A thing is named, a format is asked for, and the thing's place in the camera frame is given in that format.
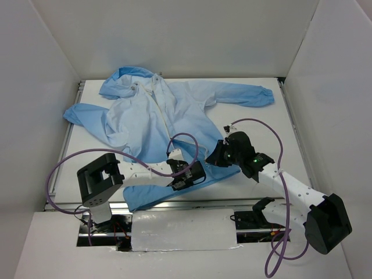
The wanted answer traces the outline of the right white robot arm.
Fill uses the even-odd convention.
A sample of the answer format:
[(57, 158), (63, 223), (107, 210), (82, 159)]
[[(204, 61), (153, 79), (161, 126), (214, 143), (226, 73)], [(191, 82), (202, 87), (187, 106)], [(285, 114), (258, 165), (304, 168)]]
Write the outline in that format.
[(247, 178), (288, 197), (295, 207), (291, 225), (302, 231), (310, 246), (320, 254), (331, 252), (352, 232), (344, 202), (338, 195), (327, 196), (280, 170), (271, 157), (255, 151), (242, 131), (218, 140), (206, 162), (217, 167), (239, 166)]

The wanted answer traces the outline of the light blue hooded jacket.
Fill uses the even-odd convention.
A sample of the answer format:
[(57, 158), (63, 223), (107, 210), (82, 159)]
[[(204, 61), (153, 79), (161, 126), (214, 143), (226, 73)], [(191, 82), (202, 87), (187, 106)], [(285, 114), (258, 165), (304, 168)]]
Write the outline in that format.
[(167, 83), (140, 67), (121, 67), (103, 82), (110, 108), (78, 103), (64, 118), (128, 157), (165, 161), (166, 148), (181, 149), (186, 161), (204, 161), (222, 135), (205, 114), (217, 103), (262, 108), (274, 103), (270, 89), (256, 85), (192, 80)]

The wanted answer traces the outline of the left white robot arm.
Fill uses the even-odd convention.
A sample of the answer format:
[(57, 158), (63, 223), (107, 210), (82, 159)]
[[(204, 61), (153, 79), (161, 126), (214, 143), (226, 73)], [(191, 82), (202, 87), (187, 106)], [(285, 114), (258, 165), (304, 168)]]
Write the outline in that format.
[(91, 223), (98, 232), (115, 224), (109, 199), (121, 188), (155, 185), (172, 192), (202, 183), (206, 173), (200, 161), (189, 165), (178, 149), (160, 163), (147, 167), (140, 163), (120, 162), (114, 153), (106, 153), (77, 171), (83, 206), (91, 212)]

